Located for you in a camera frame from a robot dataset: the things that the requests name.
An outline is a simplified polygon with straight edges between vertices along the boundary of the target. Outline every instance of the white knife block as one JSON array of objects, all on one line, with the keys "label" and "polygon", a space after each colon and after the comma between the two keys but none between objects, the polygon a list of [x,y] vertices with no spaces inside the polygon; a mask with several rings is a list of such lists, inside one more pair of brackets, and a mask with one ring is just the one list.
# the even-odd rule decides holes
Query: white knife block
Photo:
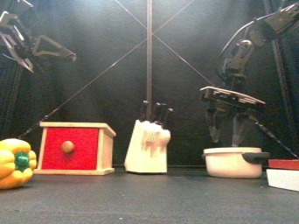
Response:
[{"label": "white knife block", "polygon": [[149,121],[135,121],[126,154],[126,170],[138,173],[167,172],[167,144],[171,132]]}]

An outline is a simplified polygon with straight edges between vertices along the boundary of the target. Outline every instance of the black backdrop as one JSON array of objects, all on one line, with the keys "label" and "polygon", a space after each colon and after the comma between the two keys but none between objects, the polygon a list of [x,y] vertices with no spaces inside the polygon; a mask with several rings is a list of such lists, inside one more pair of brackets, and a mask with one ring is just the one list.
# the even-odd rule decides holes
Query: black backdrop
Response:
[{"label": "black backdrop", "polygon": [[[114,165],[122,165],[146,100],[147,1],[30,2],[39,15],[32,35],[43,34],[55,39],[78,54],[78,59],[74,63],[48,63],[43,73],[23,70],[12,125],[3,138],[19,137],[60,107],[48,122],[107,123],[111,126],[117,132]],[[173,132],[169,165],[205,165],[203,149],[231,145],[231,121],[225,122],[221,142],[211,142],[201,88],[211,83],[221,84],[214,64],[221,50],[241,26],[265,14],[263,1],[154,0],[154,33],[159,38],[154,37],[153,47],[154,102],[167,103],[175,111],[169,122]],[[285,40],[286,50],[290,45],[298,45],[293,35],[289,35],[289,42]],[[14,64],[8,58],[2,58],[3,68]],[[287,69],[293,70],[289,75],[298,74],[295,63]],[[289,83],[294,95],[298,76],[291,78],[297,80],[297,84]],[[266,112],[258,119],[295,150],[271,45],[254,53],[247,64],[247,94],[266,102]],[[42,132],[36,128],[24,136],[38,153]],[[247,127],[241,146],[261,147],[273,158],[291,157],[254,123]]]}]

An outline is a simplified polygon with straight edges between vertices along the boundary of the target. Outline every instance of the pot lid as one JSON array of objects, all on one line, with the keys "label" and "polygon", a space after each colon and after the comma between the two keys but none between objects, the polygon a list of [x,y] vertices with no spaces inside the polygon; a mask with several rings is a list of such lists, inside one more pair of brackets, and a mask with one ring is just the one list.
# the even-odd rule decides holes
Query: pot lid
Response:
[{"label": "pot lid", "polygon": [[231,152],[261,152],[261,148],[251,148],[251,147],[223,147],[223,148],[213,148],[203,150],[205,154],[210,153],[231,153]]}]

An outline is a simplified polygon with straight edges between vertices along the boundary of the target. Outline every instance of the pepper stem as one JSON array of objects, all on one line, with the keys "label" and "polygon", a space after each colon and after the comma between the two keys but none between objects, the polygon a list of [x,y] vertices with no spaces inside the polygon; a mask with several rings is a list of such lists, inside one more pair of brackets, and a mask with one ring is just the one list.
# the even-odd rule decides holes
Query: pepper stem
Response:
[{"label": "pepper stem", "polygon": [[23,172],[30,168],[30,156],[26,152],[20,151],[15,154],[15,169]]}]

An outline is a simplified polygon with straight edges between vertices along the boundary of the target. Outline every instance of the white pot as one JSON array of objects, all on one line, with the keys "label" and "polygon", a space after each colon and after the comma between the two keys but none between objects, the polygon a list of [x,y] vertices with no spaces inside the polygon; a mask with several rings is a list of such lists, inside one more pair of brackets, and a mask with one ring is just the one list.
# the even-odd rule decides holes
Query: white pot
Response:
[{"label": "white pot", "polygon": [[270,154],[261,148],[229,147],[205,150],[203,157],[213,177],[255,179],[262,175],[262,164]]}]

